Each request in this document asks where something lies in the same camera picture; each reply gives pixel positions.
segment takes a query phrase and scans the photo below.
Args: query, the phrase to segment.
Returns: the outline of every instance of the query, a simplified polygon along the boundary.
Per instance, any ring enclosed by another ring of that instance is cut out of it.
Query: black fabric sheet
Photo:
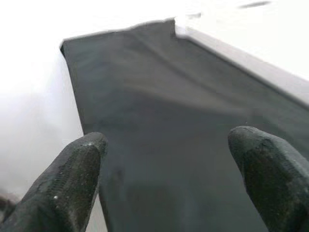
[[[84,133],[109,140],[100,200],[110,232],[267,231],[227,135],[254,126],[308,158],[308,108],[177,39],[172,20],[65,40],[61,50]]]

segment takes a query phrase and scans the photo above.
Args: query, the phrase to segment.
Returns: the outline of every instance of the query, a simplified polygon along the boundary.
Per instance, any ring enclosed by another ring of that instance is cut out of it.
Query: white surface
[[[177,18],[185,36],[212,49],[309,105],[309,33],[304,0],[209,1],[201,18]]]
[[[0,8],[0,191],[22,198],[81,137],[64,38],[122,29],[183,12],[178,0],[5,1]],[[98,201],[87,231],[104,231]]]

